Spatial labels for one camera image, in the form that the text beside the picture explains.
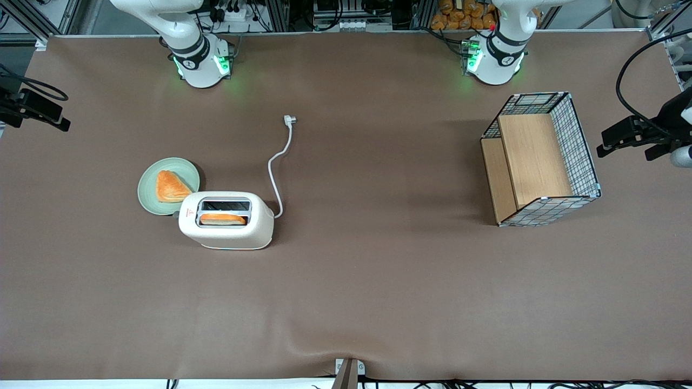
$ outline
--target plate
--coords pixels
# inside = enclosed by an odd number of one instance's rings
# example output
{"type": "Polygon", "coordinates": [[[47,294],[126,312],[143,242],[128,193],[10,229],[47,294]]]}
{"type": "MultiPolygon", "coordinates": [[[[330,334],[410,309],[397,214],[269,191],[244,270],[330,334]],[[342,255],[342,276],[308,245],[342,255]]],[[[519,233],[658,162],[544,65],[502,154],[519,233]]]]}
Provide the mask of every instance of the plate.
{"type": "Polygon", "coordinates": [[[161,170],[177,174],[193,193],[199,190],[199,172],[187,159],[172,157],[155,162],[142,174],[137,185],[137,197],[142,207],[154,215],[173,215],[183,203],[162,203],[156,198],[156,177],[161,170]]]}

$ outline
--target wooden panel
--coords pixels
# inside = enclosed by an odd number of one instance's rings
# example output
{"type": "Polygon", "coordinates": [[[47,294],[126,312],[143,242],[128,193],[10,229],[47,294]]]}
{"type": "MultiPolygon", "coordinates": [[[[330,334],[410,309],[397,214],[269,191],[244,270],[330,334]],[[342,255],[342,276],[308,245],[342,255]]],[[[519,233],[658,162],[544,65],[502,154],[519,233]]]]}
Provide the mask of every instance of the wooden panel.
{"type": "Polygon", "coordinates": [[[498,121],[517,208],[543,196],[571,196],[550,115],[503,115],[498,121]]]}
{"type": "Polygon", "coordinates": [[[509,168],[504,156],[504,146],[500,138],[480,140],[485,160],[485,170],[490,184],[490,195],[493,198],[495,220],[498,224],[517,211],[512,183],[509,179],[509,168]]]}

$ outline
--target bread slice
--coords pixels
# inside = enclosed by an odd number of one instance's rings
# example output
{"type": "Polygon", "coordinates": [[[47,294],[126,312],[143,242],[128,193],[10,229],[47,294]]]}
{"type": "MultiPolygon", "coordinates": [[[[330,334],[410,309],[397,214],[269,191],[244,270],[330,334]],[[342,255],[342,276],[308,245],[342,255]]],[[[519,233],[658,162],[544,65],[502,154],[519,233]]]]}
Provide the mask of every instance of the bread slice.
{"type": "Polygon", "coordinates": [[[244,226],[247,221],[228,213],[205,213],[199,218],[199,223],[205,226],[244,226]]]}
{"type": "Polygon", "coordinates": [[[156,198],[162,203],[181,203],[192,191],[170,170],[156,176],[156,198]]]}

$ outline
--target wire mesh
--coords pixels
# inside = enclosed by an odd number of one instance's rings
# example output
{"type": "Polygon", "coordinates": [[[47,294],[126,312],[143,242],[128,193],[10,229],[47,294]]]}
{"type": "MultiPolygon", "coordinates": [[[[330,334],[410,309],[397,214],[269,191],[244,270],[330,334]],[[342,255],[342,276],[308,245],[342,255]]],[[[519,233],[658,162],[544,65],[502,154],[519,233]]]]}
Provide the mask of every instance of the wire mesh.
{"type": "Polygon", "coordinates": [[[567,92],[554,93],[524,93],[520,95],[512,95],[504,104],[500,113],[495,117],[482,138],[499,138],[500,124],[498,117],[502,115],[524,115],[524,114],[547,114],[555,104],[567,92]]]}
{"type": "Polygon", "coordinates": [[[574,196],[541,197],[499,225],[544,226],[601,196],[591,153],[568,92],[512,95],[482,138],[499,138],[501,115],[550,114],[574,196]]]}

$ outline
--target toaster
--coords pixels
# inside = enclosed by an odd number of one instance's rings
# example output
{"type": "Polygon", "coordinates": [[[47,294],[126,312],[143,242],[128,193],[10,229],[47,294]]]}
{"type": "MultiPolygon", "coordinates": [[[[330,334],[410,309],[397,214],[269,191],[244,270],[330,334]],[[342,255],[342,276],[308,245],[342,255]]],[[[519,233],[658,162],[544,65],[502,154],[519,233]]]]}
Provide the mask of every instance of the toaster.
{"type": "Polygon", "coordinates": [[[183,234],[207,248],[257,250],[271,242],[274,213],[253,193],[196,192],[183,200],[178,226],[183,234]],[[239,224],[208,225],[203,220],[205,214],[234,215],[239,224]]]}

